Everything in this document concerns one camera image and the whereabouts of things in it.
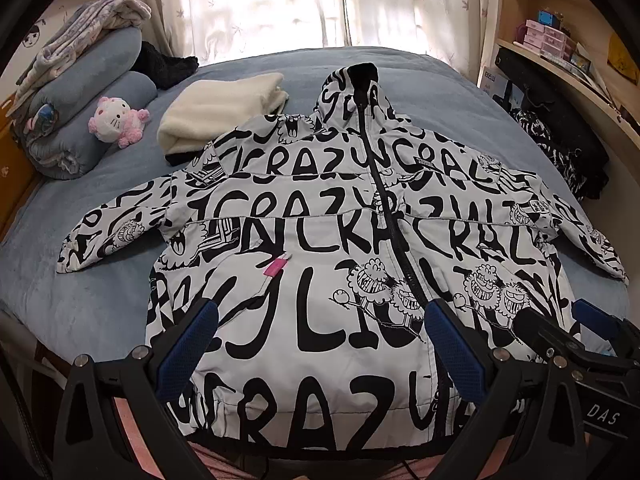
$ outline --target jacket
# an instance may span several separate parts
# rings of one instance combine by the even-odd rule
[[[536,174],[413,126],[372,64],[333,72],[311,115],[254,118],[89,211],[57,270],[152,228],[167,248],[150,274],[147,343],[196,299],[220,310],[170,405],[180,430],[284,458],[406,458],[457,431],[468,405],[426,335],[429,300],[489,346],[534,359],[511,331],[521,308],[577,331],[553,238],[626,280],[582,212]]]

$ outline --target blue bedspread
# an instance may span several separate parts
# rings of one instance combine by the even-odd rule
[[[551,162],[529,136],[486,94],[450,67],[428,56],[373,47],[299,50],[210,65],[148,106],[151,122],[142,141],[112,146],[98,165],[76,180],[46,181],[21,210],[0,245],[0,301],[55,353],[71,361],[79,353],[96,360],[121,358],[144,342],[148,274],[164,250],[151,233],[80,272],[56,274],[62,240],[89,209],[176,168],[164,160],[156,131],[166,108],[197,79],[234,80],[282,72],[290,94],[287,113],[311,112],[322,82],[342,66],[373,62],[394,108],[417,126],[496,156],[512,168],[540,174],[575,207],[577,202]],[[625,285],[602,272],[569,243],[557,244],[577,298],[617,316],[628,309]],[[601,349],[594,335],[586,343]]]

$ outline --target cream folded fleece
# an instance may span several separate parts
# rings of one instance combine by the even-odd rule
[[[258,115],[280,113],[289,98],[273,72],[238,81],[200,80],[167,108],[158,128],[165,155],[194,152]]]

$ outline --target screw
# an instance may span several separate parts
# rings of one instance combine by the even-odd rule
[[[89,362],[89,356],[87,354],[80,354],[78,357],[74,359],[74,364],[79,368],[82,368],[88,362]]]
[[[131,357],[133,357],[134,359],[144,359],[148,355],[149,355],[149,348],[144,345],[136,346],[131,351]]]
[[[554,364],[558,367],[558,368],[565,368],[567,365],[566,359],[564,357],[562,357],[561,355],[557,355],[556,357],[554,357]]]
[[[504,348],[494,348],[494,357],[500,362],[505,362],[511,357],[511,354]]]

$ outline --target black and white fabric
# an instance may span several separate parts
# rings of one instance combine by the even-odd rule
[[[554,142],[548,126],[540,120],[535,112],[514,108],[510,115],[553,163],[576,199],[584,199],[587,178],[576,168],[574,159],[577,153]]]
[[[413,126],[371,64],[333,72],[310,116],[254,118],[185,169],[89,211],[57,270],[151,228],[168,246],[150,274],[147,343],[198,298],[220,308],[170,405],[180,430],[282,458],[407,456],[455,431],[467,405],[426,335],[430,299],[533,359],[511,331],[517,311],[574,326],[550,243],[560,232],[626,280],[604,236],[540,177]]]

